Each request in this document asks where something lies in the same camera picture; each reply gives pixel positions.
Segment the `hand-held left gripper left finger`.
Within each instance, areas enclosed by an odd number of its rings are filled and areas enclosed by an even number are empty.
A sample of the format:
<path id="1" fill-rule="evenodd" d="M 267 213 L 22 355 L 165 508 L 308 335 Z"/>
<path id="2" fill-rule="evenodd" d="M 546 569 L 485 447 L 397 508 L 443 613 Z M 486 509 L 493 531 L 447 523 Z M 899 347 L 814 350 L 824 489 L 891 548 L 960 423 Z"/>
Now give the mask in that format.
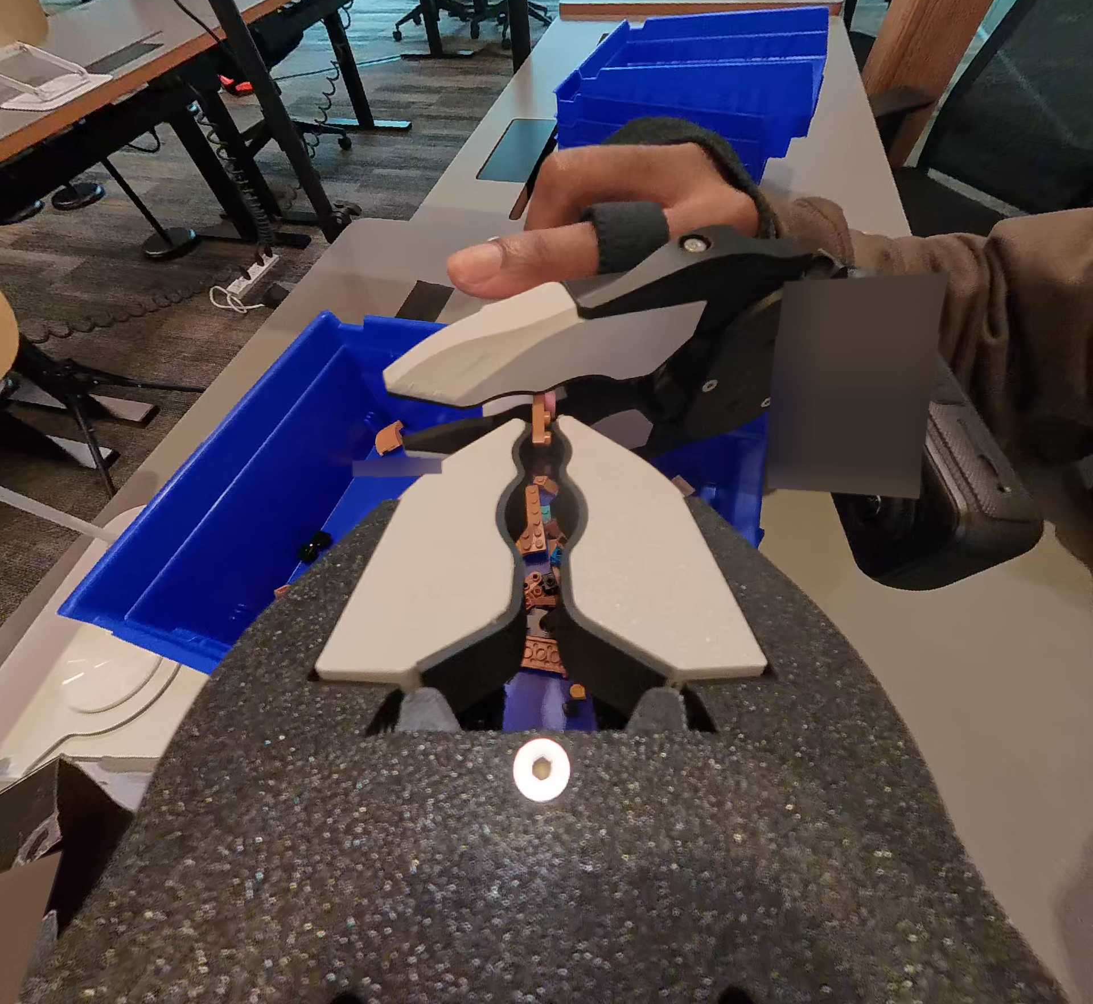
<path id="1" fill-rule="evenodd" d="M 315 671 L 327 682 L 416 687 L 524 609 L 504 509 L 521 483 L 526 423 L 512 418 L 400 496 Z"/>

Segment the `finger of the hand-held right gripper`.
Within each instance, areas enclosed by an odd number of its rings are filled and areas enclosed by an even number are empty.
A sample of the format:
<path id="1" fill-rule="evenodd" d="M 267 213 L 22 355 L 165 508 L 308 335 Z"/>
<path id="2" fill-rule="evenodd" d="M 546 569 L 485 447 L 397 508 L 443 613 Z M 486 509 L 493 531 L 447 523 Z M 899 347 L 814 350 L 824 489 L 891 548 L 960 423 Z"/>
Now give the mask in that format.
<path id="1" fill-rule="evenodd" d="M 530 423 L 529 410 L 503 410 L 500 413 L 455 420 L 402 435 L 402 449 L 408 454 L 454 454 L 498 428 L 503 423 Z M 653 423 L 638 410 L 624 410 L 591 425 L 595 432 L 628 450 L 648 441 Z"/>
<path id="2" fill-rule="evenodd" d="M 393 361 L 383 379 L 391 395 L 475 407 L 581 378 L 642 378 L 693 336 L 705 306 L 585 318 L 568 290 L 544 284 L 440 328 Z"/>

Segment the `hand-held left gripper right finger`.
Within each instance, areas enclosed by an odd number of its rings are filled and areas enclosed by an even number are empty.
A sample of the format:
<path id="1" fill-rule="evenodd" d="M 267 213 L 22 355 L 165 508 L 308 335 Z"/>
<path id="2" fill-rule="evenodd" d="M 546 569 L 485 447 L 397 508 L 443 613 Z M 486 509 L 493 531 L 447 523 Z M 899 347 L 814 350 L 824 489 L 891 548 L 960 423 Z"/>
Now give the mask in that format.
<path id="1" fill-rule="evenodd" d="M 683 493 L 579 420 L 555 432 L 577 511 L 564 599 L 581 629 L 670 681 L 761 675 L 766 657 Z"/>

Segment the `blue plastic bin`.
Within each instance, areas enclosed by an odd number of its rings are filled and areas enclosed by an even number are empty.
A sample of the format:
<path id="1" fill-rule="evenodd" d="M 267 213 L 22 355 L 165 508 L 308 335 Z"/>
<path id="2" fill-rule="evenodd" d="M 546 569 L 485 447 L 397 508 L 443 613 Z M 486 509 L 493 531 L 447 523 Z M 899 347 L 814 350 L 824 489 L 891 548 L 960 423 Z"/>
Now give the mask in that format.
<path id="1" fill-rule="evenodd" d="M 146 650 L 210 672 L 274 599 L 281 582 L 308 574 L 305 547 L 397 495 L 449 454 L 408 454 L 402 435 L 531 409 L 530 394 L 449 407 L 388 393 L 384 370 L 442 326 L 393 318 L 362 324 L 316 316 L 302 334 L 146 505 L 64 602 L 61 613 Z M 568 415 L 593 423 L 557 404 Z M 566 609 L 562 567 L 576 523 L 576 498 L 561 479 L 565 444 L 553 425 L 549 449 L 520 448 L 524 470 L 545 454 L 548 496 L 561 532 L 562 637 L 569 674 L 618 707 L 670 681 L 581 629 Z"/>

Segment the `person's right hand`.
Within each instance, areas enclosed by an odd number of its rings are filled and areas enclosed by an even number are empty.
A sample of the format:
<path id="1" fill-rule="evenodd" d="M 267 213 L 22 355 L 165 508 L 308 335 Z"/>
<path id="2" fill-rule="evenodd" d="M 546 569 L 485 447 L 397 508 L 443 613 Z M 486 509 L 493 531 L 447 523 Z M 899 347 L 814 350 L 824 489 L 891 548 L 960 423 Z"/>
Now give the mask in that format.
<path id="1" fill-rule="evenodd" d="M 730 164 L 709 144 L 611 144 L 562 150 L 539 173 L 522 232 L 469 246 L 447 260 L 451 284 L 496 302 L 526 290 L 593 277 L 600 243 L 588 208 L 651 203 L 663 212 L 669 236 L 705 226 L 729 226 L 747 237 L 769 232 L 761 196 L 738 188 Z"/>

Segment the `pile of loose toy bricks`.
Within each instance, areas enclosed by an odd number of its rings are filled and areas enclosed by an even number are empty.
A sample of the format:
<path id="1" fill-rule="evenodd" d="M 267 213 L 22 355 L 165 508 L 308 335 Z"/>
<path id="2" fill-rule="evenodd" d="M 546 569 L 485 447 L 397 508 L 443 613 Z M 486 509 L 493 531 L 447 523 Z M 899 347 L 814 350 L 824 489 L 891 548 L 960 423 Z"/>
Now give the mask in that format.
<path id="1" fill-rule="evenodd" d="M 427 672 L 424 682 L 416 687 L 319 678 L 315 671 L 318 655 L 346 607 L 348 598 L 359 583 L 399 500 L 383 499 L 361 518 L 341 543 L 324 555 L 321 562 L 316 562 L 305 577 L 287 586 L 282 597 L 258 618 L 256 629 L 265 637 L 266 655 L 282 669 L 289 666 L 290 659 L 295 659 L 299 678 L 308 678 L 314 687 L 322 683 L 359 684 L 374 692 L 397 692 L 401 699 L 400 713 L 395 713 L 393 701 L 385 701 L 376 709 L 375 723 L 400 730 L 500 730 L 506 702 L 505 685 L 519 674 L 525 654 L 527 556 L 531 556 L 538 567 L 545 560 L 549 548 L 539 486 L 533 479 L 545 471 L 550 461 L 545 454 L 533 454 L 529 461 L 531 471 L 526 472 L 519 449 L 517 462 L 521 483 L 512 492 L 504 509 L 504 522 L 522 568 L 524 609 L 519 619 L 487 636 L 469 655 L 453 655 L 439 670 Z"/>

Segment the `small blue storage bin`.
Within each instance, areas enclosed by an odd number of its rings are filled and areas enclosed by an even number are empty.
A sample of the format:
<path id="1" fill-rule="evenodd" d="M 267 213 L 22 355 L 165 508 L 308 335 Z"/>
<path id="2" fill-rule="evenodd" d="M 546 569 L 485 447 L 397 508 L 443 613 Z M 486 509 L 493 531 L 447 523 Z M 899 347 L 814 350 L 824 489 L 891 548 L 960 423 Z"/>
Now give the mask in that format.
<path id="1" fill-rule="evenodd" d="M 823 5 L 621 22 L 555 88 L 556 144 L 590 146 L 634 120 L 672 118 L 726 138 L 760 179 L 809 132 L 827 39 Z"/>

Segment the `white power strip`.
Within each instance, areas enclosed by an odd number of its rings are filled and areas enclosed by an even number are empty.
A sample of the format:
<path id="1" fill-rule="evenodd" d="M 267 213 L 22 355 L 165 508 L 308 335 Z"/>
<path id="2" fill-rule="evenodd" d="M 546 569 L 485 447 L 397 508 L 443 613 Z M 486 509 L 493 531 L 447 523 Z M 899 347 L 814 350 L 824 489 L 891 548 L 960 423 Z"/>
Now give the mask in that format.
<path id="1" fill-rule="evenodd" d="M 271 283 L 271 274 L 280 262 L 279 253 L 259 253 L 239 273 L 208 291 L 211 306 L 222 312 L 246 315 L 261 308 L 261 297 Z"/>

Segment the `open printed cardboard box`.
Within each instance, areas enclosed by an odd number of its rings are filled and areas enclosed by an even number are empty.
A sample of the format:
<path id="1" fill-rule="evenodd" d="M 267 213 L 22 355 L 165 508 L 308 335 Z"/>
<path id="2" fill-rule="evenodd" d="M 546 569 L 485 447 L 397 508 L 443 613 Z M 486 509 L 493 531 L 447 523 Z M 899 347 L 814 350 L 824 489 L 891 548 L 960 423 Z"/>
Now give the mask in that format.
<path id="1" fill-rule="evenodd" d="M 20 898 L 42 924 L 31 962 L 51 949 L 132 825 L 158 760 L 205 674 L 60 614 L 108 544 L 95 541 L 2 666 L 2 908 Z"/>

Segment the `black stand bar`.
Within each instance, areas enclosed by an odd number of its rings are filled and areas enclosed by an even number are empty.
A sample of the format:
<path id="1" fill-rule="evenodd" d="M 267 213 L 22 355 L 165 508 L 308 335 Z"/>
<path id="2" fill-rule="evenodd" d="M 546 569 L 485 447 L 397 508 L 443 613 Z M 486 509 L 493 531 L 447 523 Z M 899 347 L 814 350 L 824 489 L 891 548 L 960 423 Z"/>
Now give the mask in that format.
<path id="1" fill-rule="evenodd" d="M 252 82 L 254 93 L 265 111 L 266 123 L 272 137 L 286 155 L 297 182 L 308 198 L 327 243 L 333 244 L 352 221 L 342 206 L 334 206 L 324 184 L 308 156 L 303 138 L 293 123 L 277 83 L 266 68 L 257 45 L 252 42 L 245 19 L 240 16 L 235 0 L 208 0 L 218 17 L 218 24 L 226 34 L 231 50 L 239 62 L 247 79 Z"/>

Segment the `clear plastic tray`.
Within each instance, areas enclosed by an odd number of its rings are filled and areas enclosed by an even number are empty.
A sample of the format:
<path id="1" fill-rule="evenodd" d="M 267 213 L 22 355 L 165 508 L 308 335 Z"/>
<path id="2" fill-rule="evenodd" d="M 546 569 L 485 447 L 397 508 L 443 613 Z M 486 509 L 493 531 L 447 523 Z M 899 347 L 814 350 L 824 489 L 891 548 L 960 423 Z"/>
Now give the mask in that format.
<path id="1" fill-rule="evenodd" d="M 111 81 L 110 73 L 90 71 L 24 42 L 1 50 L 3 111 L 48 113 Z"/>

